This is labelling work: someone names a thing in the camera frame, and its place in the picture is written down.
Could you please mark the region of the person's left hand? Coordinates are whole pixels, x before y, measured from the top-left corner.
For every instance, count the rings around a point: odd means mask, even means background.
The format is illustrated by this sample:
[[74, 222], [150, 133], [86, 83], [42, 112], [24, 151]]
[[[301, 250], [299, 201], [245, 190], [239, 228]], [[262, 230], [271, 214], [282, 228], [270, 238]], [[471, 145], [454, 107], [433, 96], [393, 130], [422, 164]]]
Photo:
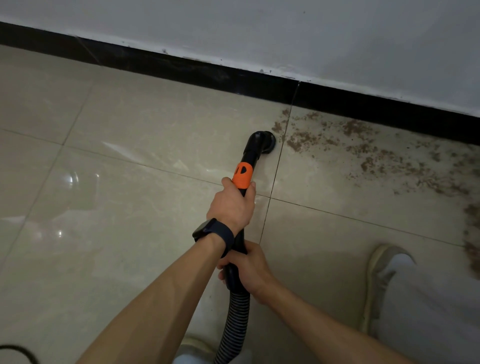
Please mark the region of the person's left hand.
[[249, 224], [255, 205], [246, 203], [230, 178], [223, 177], [221, 183], [223, 190], [214, 195], [206, 217], [224, 223], [237, 236]]

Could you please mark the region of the person's right hand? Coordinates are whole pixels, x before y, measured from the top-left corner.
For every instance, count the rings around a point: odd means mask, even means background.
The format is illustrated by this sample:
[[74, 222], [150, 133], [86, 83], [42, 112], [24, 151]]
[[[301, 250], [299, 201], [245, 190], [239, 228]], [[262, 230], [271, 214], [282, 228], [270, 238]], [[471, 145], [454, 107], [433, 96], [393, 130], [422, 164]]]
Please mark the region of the person's right hand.
[[[262, 305], [270, 305], [270, 301], [276, 290], [280, 287], [280, 282], [275, 278], [267, 264], [266, 256], [261, 246], [255, 242], [246, 240], [245, 247], [245, 266], [243, 270], [238, 270], [240, 282], [255, 300]], [[231, 250], [228, 254], [243, 254]], [[220, 270], [218, 278], [226, 283], [226, 274]]]

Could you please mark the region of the black vacuum wand orange collar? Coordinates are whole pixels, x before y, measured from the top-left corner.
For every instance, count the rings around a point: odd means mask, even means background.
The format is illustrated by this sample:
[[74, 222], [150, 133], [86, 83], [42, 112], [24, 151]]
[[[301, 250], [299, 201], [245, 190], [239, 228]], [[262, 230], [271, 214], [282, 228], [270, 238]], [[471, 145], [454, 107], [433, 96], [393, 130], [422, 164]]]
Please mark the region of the black vacuum wand orange collar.
[[232, 182], [245, 197], [246, 191], [251, 184], [255, 166], [262, 154], [262, 137], [254, 133], [249, 137], [241, 161], [237, 164]]

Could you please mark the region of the person's right forearm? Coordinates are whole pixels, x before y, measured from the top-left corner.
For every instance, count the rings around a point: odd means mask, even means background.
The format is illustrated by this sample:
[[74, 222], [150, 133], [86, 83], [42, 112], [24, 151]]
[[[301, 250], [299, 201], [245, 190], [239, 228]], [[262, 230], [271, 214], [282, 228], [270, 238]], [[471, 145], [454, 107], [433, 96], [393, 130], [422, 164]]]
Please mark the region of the person's right forearm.
[[275, 279], [260, 285], [253, 295], [268, 306], [322, 364], [413, 364], [367, 334], [331, 318]]

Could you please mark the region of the person's left forearm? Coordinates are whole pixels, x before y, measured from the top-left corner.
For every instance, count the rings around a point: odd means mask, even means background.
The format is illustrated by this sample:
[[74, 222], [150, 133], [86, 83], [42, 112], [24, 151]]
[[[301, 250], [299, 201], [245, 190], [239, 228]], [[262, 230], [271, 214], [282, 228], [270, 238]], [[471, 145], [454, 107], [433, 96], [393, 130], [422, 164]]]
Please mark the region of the person's left forearm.
[[170, 364], [224, 250], [217, 234], [198, 240], [114, 317], [77, 364]]

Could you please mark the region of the black smartwatch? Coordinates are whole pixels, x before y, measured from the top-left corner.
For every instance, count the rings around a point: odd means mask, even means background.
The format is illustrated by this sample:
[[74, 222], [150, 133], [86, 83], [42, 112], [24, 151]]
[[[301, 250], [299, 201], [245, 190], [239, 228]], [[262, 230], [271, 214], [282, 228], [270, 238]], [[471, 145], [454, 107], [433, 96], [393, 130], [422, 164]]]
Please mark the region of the black smartwatch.
[[209, 234], [216, 234], [225, 243], [225, 249], [221, 258], [224, 258], [231, 250], [235, 243], [235, 236], [232, 230], [222, 222], [219, 222], [216, 218], [209, 219], [203, 222], [192, 234], [195, 242], [206, 237]]

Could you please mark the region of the black round brush nozzle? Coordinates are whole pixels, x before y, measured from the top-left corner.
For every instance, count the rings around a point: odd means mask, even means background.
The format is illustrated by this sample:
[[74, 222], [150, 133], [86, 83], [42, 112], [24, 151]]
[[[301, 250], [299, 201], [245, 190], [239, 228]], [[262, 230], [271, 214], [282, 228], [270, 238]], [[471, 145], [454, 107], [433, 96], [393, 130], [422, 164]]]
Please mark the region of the black round brush nozzle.
[[277, 143], [270, 131], [256, 131], [248, 139], [243, 154], [255, 155], [257, 159], [263, 154], [270, 154]]

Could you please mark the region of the white shoe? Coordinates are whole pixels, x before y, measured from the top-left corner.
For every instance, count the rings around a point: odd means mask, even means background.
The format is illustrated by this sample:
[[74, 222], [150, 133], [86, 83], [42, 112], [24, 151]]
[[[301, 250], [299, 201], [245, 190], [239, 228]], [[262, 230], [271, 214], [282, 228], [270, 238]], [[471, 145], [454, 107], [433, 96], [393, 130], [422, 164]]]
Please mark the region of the white shoe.
[[213, 364], [216, 352], [195, 337], [183, 337], [172, 364]]
[[416, 262], [405, 249], [392, 244], [380, 244], [367, 264], [366, 297], [359, 330], [377, 338], [381, 310], [388, 285], [397, 271]]

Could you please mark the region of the black baseboard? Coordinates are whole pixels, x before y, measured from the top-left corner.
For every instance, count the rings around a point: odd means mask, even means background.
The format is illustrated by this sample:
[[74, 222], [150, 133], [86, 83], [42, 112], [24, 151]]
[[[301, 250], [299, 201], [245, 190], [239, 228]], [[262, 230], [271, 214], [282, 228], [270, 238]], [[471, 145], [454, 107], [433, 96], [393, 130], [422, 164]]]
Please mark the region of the black baseboard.
[[0, 21], [0, 45], [480, 147], [480, 117]]

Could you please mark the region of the brown dirt patch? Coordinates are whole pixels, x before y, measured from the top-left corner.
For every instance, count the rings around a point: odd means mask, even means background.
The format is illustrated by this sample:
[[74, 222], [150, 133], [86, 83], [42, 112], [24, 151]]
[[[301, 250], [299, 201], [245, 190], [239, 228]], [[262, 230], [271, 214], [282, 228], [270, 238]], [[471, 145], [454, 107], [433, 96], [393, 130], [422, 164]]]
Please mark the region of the brown dirt patch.
[[294, 106], [271, 197], [460, 246], [480, 279], [480, 146]]

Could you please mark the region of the grey trouser leg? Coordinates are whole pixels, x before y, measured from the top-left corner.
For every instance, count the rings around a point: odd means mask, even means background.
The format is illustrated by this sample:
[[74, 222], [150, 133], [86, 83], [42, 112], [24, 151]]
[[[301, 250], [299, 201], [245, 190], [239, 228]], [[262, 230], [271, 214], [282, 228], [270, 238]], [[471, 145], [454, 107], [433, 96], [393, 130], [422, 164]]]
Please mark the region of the grey trouser leg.
[[376, 339], [418, 364], [480, 364], [480, 281], [417, 264], [400, 268]]

